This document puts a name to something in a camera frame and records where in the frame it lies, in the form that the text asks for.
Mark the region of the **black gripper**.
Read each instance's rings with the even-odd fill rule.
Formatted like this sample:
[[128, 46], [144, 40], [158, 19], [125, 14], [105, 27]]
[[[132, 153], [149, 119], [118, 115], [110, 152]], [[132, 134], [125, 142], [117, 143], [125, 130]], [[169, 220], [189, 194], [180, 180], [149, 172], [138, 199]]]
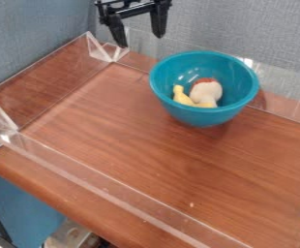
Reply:
[[149, 14], [150, 29], [157, 38], [165, 34], [170, 0], [96, 0], [100, 23], [108, 24], [112, 37], [121, 48], [128, 47], [121, 19]]

